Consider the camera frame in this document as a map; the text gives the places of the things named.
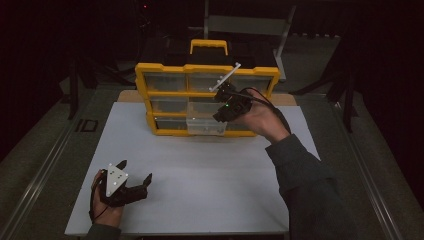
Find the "yellow carrying handle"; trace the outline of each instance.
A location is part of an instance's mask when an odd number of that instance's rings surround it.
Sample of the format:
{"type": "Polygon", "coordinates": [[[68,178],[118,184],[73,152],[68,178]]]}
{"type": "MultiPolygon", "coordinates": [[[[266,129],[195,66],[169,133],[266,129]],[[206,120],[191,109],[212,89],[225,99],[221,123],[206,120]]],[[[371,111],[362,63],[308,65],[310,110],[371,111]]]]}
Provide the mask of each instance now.
{"type": "Polygon", "coordinates": [[[193,53],[193,47],[222,47],[225,55],[228,56],[227,42],[224,40],[193,39],[191,40],[190,54],[193,53]]]}

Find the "yellow organizer box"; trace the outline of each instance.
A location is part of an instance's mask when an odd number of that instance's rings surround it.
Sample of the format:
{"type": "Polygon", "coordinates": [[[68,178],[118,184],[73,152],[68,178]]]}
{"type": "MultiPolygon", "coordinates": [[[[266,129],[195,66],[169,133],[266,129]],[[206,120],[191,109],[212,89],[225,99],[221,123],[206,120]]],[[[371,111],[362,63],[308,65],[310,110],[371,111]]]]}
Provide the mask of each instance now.
{"type": "MultiPolygon", "coordinates": [[[[192,40],[193,47],[223,47],[220,40],[192,40]]],[[[243,62],[227,81],[240,91],[255,87],[267,98],[271,97],[278,83],[278,67],[254,67],[246,69],[243,62]]],[[[162,63],[140,62],[135,67],[136,85],[146,105],[146,119],[155,135],[193,136],[216,135],[225,137],[255,136],[245,126],[217,122],[212,115],[224,103],[217,103],[216,94],[209,88],[233,69],[229,65],[164,66],[162,63]]]]}

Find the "white board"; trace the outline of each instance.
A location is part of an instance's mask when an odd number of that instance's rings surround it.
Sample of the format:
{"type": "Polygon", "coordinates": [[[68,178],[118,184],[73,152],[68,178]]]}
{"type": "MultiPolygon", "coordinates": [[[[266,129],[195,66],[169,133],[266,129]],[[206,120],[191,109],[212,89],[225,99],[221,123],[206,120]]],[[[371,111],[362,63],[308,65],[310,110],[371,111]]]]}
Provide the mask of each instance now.
{"type": "MultiPolygon", "coordinates": [[[[280,107],[304,146],[318,157],[300,107],[280,107]]],[[[287,232],[263,137],[167,137],[151,133],[143,103],[113,105],[65,234],[85,235],[90,186],[99,169],[128,160],[127,187],[153,173],[147,199],[125,207],[123,234],[249,234],[287,232]]]]}

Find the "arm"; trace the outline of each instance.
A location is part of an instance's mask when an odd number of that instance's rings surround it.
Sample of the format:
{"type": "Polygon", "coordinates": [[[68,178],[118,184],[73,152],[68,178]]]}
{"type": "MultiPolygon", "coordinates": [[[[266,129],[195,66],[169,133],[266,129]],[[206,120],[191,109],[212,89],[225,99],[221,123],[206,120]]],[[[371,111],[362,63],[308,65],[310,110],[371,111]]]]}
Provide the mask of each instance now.
{"type": "Polygon", "coordinates": [[[104,224],[94,223],[91,225],[85,240],[117,240],[121,235],[121,229],[104,224]]]}
{"type": "MultiPolygon", "coordinates": [[[[262,98],[250,91],[256,98],[262,98]]],[[[272,111],[257,102],[235,122],[264,136],[280,194],[289,209],[290,235],[297,239],[357,239],[355,224],[337,192],[332,171],[290,135],[272,111]]]]}

